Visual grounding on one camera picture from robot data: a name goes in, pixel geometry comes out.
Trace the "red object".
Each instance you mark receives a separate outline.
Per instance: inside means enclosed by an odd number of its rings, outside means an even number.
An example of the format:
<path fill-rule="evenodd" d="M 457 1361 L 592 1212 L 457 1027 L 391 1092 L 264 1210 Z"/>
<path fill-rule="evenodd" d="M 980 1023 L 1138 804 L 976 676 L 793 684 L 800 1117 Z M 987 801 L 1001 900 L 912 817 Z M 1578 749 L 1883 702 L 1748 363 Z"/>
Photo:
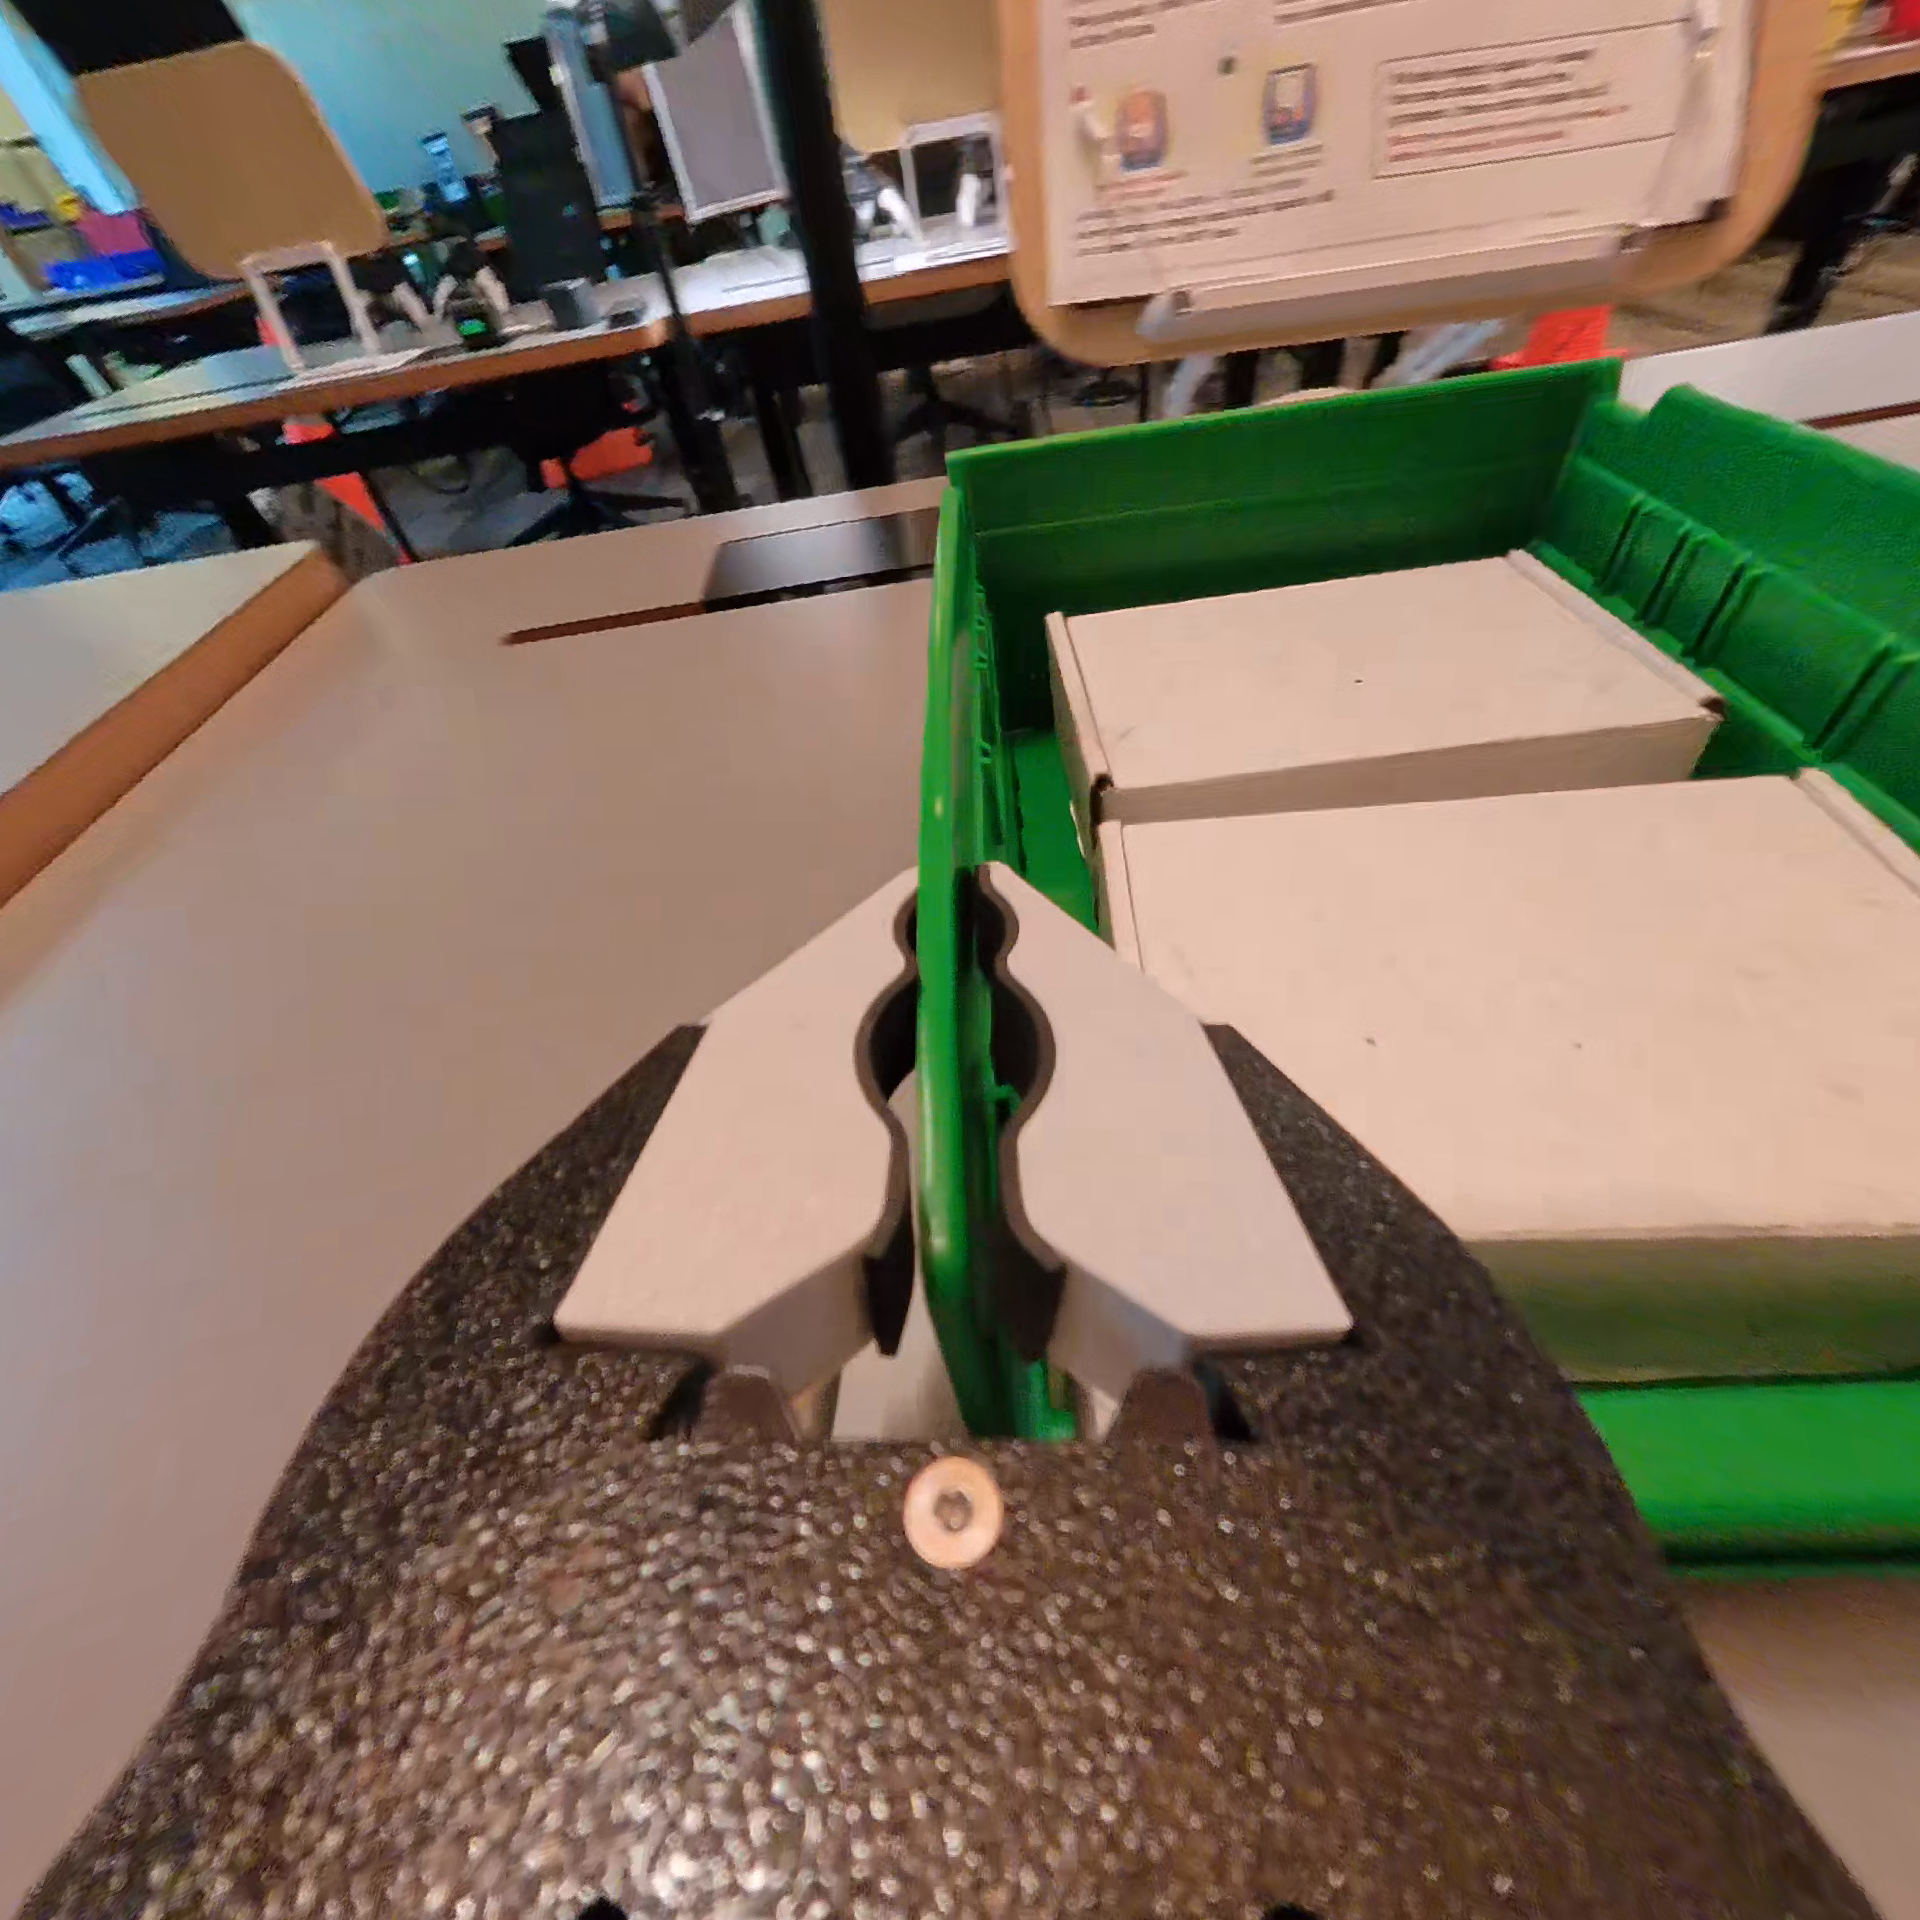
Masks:
<path fill-rule="evenodd" d="M 1609 305 L 1556 308 L 1537 317 L 1521 346 L 1491 362 L 1491 371 L 1531 371 L 1618 356 L 1609 346 L 1617 310 Z"/>

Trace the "long background table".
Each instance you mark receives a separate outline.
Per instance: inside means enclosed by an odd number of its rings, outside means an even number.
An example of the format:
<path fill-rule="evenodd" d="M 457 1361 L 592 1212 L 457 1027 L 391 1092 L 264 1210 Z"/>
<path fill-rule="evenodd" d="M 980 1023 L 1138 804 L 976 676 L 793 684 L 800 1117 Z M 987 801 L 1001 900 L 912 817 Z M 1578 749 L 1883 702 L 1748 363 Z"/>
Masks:
<path fill-rule="evenodd" d="M 539 466 L 595 441 L 612 417 L 603 387 L 641 362 L 664 401 L 691 411 L 682 346 L 737 349 L 756 397 L 816 387 L 809 284 L 773 249 L 721 253 L 674 274 L 596 285 L 601 317 L 532 325 L 495 348 L 441 330 L 381 358 L 322 349 L 290 375 L 275 349 L 218 353 L 4 437 L 4 479 L 79 470 L 143 508 L 245 516 L 253 491 L 380 474 L 461 450 L 509 449 Z"/>

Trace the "printed instruction sheet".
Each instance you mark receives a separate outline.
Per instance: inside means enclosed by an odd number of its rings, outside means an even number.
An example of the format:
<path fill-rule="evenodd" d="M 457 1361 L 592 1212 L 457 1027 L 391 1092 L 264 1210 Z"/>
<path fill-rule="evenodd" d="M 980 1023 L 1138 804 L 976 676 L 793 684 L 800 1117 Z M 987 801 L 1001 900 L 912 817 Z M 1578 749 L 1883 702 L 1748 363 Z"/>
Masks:
<path fill-rule="evenodd" d="M 1748 4 L 1041 4 L 1047 300 L 1696 223 L 1752 65 Z"/>

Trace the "green plastic bin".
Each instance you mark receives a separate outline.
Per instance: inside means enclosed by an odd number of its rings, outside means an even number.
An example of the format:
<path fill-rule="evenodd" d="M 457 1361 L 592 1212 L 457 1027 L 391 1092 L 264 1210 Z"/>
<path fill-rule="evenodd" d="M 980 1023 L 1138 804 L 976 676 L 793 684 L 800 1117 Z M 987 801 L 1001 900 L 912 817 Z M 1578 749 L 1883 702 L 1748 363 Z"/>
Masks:
<path fill-rule="evenodd" d="M 993 1327 L 989 1157 L 1010 1095 L 957 900 L 993 857 L 1092 924 L 1050 613 L 1295 588 L 1519 548 L 1703 666 L 1708 777 L 1832 777 L 1916 853 L 1916 470 L 1612 362 L 961 453 L 930 573 L 920 790 L 921 1246 L 968 1428 L 1068 1438 L 1065 1391 Z"/>

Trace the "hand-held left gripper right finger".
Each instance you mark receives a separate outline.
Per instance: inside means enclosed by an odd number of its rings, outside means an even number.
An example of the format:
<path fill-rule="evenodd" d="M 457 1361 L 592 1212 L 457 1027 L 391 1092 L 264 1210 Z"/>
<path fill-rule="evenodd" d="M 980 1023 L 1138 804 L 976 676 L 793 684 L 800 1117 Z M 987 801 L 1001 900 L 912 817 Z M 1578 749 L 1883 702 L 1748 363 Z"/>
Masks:
<path fill-rule="evenodd" d="M 1140 1374 L 1346 1340 L 1200 1020 L 1001 862 L 976 868 L 976 958 L 1016 1092 L 987 1239 L 1016 1353 L 1122 1401 Z"/>

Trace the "wooden display board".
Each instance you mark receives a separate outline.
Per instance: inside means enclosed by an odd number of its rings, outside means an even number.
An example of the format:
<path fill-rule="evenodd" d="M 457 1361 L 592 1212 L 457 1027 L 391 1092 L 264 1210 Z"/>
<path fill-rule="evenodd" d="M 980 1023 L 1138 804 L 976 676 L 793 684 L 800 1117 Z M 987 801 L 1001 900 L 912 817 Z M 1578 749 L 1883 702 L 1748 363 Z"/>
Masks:
<path fill-rule="evenodd" d="M 1216 340 L 1147 343 L 1137 335 L 1145 302 L 1055 305 L 1047 292 L 1047 207 L 1042 195 L 1041 4 L 999 4 L 999 98 L 1003 157 L 1012 185 L 1012 285 L 1026 323 L 1047 346 L 1096 365 L 1133 365 L 1187 353 L 1240 353 L 1303 346 L 1352 334 L 1416 330 L 1464 319 L 1515 319 L 1567 305 L 1612 305 L 1698 281 L 1744 252 L 1786 201 L 1809 147 L 1824 79 L 1821 4 L 1748 4 L 1752 79 L 1732 195 L 1696 223 L 1657 230 L 1624 252 L 1607 281 L 1556 295 L 1522 295 L 1404 310 L 1356 327 L 1236 330 Z"/>

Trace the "white cardboard mailer box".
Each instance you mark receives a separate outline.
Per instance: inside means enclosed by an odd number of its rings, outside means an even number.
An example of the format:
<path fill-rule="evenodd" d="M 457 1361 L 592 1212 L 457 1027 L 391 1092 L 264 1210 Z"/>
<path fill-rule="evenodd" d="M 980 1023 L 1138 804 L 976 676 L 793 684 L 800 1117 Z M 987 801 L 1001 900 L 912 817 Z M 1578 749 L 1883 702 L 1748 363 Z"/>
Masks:
<path fill-rule="evenodd" d="M 1723 698 L 1540 559 L 1047 615 L 1074 820 L 1170 825 L 1693 774 Z"/>
<path fill-rule="evenodd" d="M 1105 822 L 1120 955 L 1586 1385 L 1917 1361 L 1916 850 L 1828 774 Z"/>

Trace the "grey monitor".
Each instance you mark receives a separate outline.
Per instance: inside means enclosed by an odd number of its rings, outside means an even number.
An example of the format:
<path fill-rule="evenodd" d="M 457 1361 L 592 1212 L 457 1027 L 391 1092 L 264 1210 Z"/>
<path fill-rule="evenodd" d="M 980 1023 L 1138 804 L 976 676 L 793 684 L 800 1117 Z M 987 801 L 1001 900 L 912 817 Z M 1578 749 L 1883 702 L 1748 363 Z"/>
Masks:
<path fill-rule="evenodd" d="M 641 74 L 695 223 L 787 199 L 752 4 L 684 4 L 672 57 Z"/>

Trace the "brown and black board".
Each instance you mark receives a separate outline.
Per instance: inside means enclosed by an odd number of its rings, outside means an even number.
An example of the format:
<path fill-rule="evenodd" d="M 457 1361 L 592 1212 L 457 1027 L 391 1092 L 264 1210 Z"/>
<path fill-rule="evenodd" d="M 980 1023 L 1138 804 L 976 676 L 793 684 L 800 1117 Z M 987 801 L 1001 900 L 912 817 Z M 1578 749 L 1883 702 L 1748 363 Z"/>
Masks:
<path fill-rule="evenodd" d="M 376 255 L 385 207 L 313 93 L 273 47 L 234 39 L 75 79 L 88 129 L 200 274 L 249 261 Z"/>

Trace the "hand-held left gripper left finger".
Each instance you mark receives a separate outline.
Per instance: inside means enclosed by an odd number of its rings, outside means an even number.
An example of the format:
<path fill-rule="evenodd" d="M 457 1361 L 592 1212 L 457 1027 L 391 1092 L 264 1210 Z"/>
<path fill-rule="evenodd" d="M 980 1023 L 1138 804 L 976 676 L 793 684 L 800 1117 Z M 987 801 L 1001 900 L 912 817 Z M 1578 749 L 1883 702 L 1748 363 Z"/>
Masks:
<path fill-rule="evenodd" d="M 556 1308 L 565 1342 L 759 1371 L 788 1399 L 899 1355 L 917 897 L 900 871 L 707 1017 Z"/>

